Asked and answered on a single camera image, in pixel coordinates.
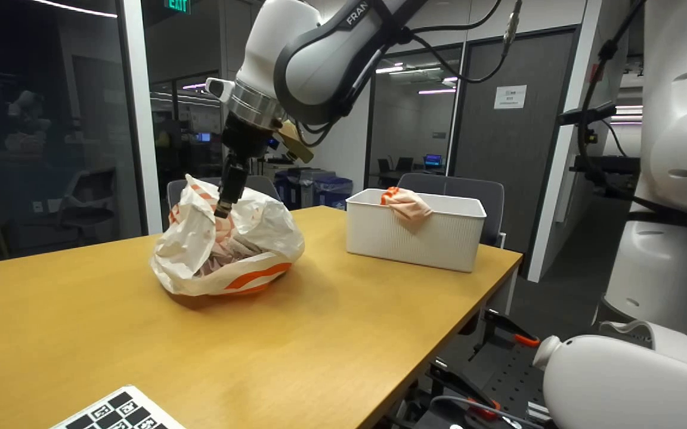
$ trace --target door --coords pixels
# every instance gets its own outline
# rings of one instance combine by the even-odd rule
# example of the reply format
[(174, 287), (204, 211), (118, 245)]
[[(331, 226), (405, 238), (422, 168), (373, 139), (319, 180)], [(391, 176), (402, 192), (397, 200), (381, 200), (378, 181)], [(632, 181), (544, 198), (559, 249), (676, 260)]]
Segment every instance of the door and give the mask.
[[(517, 36), (494, 80), (463, 89), (452, 174), (507, 186), (507, 249), (521, 254), (535, 243), (575, 44), (575, 30)], [(482, 76), (502, 40), (470, 44), (467, 53), (465, 71)]]

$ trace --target ceiling light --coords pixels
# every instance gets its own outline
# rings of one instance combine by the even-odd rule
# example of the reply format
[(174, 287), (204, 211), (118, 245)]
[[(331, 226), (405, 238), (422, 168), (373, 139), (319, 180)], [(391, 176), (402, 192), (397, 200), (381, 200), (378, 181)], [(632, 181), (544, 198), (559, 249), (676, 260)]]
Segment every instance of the ceiling light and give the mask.
[(428, 90), (418, 90), (418, 96), (457, 96), (457, 89), (428, 89)]
[(441, 86), (457, 86), (461, 80), (459, 76), (447, 76), (441, 80)]
[(399, 74), (399, 71), (405, 71), (405, 64), (404, 63), (397, 63), (391, 68), (378, 68), (374, 74)]
[(57, 7), (57, 9), (70, 9), (70, 12), (76, 12), (76, 14), (90, 14), (90, 18), (118, 20), (118, 14), (113, 14), (113, 12), (74, 7), (74, 5), (53, 3), (53, 0), (33, 0), (33, 3), (39, 3), (39, 5), (49, 5), (49, 7)]

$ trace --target metal frame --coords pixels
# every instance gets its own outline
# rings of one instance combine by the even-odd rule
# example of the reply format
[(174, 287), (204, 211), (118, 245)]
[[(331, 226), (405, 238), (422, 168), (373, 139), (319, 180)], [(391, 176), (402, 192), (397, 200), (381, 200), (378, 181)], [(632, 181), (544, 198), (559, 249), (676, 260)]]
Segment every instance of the metal frame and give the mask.
[(157, 162), (156, 162), (156, 131), (154, 131), (154, 105), (150, 105), (150, 76), (148, 76), (148, 53), (145, 53), (145, 20), (141, 3), (123, 0), (123, 30), (124, 47), (130, 59), (130, 86), (131, 86), (131, 109), (135, 130), (139, 140), (139, 176), (144, 183), (144, 211), (148, 233), (162, 232), (161, 212), (161, 186), (157, 186)]

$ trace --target window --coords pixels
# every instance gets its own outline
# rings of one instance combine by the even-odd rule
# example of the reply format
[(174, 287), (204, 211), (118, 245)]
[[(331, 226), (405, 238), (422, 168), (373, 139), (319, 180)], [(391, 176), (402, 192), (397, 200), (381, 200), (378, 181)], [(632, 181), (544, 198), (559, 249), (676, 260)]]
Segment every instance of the window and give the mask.
[(0, 0), (0, 257), (144, 233), (118, 7)]

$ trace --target white robot body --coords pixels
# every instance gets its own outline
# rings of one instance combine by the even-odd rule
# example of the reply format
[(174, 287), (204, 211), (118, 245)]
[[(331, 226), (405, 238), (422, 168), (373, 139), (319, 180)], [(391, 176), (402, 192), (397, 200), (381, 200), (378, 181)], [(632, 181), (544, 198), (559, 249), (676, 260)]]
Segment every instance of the white robot body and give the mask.
[(319, 12), (299, 0), (267, 0), (256, 18), (236, 81), (276, 98), (275, 68), (285, 45), (319, 25)]
[[(637, 195), (687, 212), (687, 3), (646, 3), (645, 70)], [(687, 332), (687, 226), (631, 220), (606, 304), (634, 319)]]
[(687, 428), (687, 336), (650, 329), (656, 351), (609, 336), (544, 341), (535, 366), (559, 428)]
[(342, 89), (342, 70), (353, 63), (353, 56), (373, 38), (380, 22), (374, 14), (366, 18), (359, 32), (331, 33), (313, 44), (288, 63), (288, 90), (306, 105), (319, 105)]

